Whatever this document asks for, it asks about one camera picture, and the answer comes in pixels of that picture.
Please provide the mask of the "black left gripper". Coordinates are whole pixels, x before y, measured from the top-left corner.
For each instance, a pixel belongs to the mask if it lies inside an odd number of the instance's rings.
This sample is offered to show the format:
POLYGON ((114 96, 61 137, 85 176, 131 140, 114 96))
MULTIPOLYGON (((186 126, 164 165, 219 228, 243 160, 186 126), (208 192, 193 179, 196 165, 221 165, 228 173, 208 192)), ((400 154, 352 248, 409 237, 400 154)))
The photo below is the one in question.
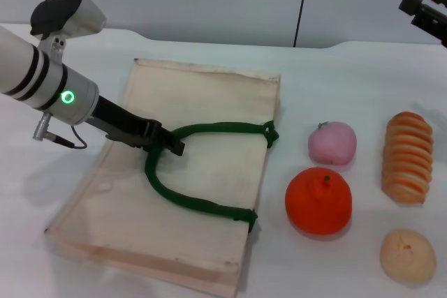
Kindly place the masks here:
POLYGON ((91 116, 86 122, 105 132, 109 140, 148 151, 151 146, 162 145, 176 156, 182 156, 185 144, 177 131, 168 131, 161 123, 139 117, 99 96, 91 116))

